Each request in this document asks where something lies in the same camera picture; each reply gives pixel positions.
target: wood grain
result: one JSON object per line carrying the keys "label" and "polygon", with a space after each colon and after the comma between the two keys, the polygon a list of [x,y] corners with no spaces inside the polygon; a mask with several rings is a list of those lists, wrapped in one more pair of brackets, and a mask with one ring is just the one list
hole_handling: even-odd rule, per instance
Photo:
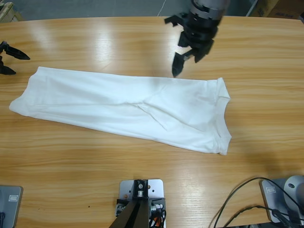
{"label": "wood grain", "polygon": [[[224,77],[231,102],[227,156],[24,117],[9,110],[38,66],[171,77],[181,28],[163,18],[86,18],[0,24],[1,39],[30,57],[3,55],[0,76],[0,184],[24,188],[18,227],[108,227],[119,182],[164,181],[169,228],[206,228],[230,191],[255,176],[304,174],[304,28],[300,21],[225,17],[211,53],[181,78]],[[228,204],[263,204],[258,182]],[[253,209],[233,225],[267,222]]]}

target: gray device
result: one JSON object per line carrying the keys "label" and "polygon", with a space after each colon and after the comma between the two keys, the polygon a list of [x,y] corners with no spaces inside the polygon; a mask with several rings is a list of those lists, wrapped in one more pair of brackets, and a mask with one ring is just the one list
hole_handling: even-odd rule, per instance
{"label": "gray device", "polygon": [[23,188],[19,186],[0,186],[1,228],[16,226]]}
{"label": "gray device", "polygon": [[[290,178],[282,178],[272,180],[286,191],[299,205],[304,207],[304,176],[292,176]],[[282,213],[289,214],[291,217],[304,219],[304,211],[300,211],[295,203],[293,203],[276,185],[263,180],[261,183],[262,193],[265,202],[269,208],[277,209]],[[274,223],[280,222],[268,211],[270,220]],[[289,216],[284,217],[290,221],[293,219]]]}

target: cardboard box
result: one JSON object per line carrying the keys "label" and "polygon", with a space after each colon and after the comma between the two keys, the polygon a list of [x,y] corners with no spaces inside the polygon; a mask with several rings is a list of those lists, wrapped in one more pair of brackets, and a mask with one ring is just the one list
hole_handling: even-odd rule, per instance
{"label": "cardboard box", "polygon": [[14,11],[13,6],[14,4],[12,2],[2,4],[0,10],[0,23],[24,20],[18,12]]}
{"label": "cardboard box", "polygon": [[259,0],[252,17],[299,19],[304,12],[304,0]]}

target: black bracket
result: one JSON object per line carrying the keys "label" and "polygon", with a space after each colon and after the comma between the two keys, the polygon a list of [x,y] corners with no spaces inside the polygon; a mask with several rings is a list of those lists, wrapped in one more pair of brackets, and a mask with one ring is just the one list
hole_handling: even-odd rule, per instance
{"label": "black bracket", "polygon": [[164,227],[165,198],[150,199],[148,188],[148,180],[134,180],[132,200],[117,200],[117,218],[109,228]]}
{"label": "black bracket", "polygon": [[[14,47],[11,47],[5,41],[3,41],[0,44],[0,54],[2,53],[2,51],[5,51],[5,53],[7,55],[13,56],[17,59],[30,60],[30,58],[24,52],[14,48]],[[4,75],[16,74],[16,72],[14,70],[12,70],[11,68],[4,65],[4,63],[2,62],[2,56],[0,56],[0,74],[4,74]]]}

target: folded white shirt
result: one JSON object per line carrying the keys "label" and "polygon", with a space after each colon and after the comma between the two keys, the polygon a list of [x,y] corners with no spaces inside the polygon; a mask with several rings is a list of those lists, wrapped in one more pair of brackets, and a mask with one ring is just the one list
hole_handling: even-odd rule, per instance
{"label": "folded white shirt", "polygon": [[25,116],[227,154],[224,80],[119,76],[39,67],[9,108]]}

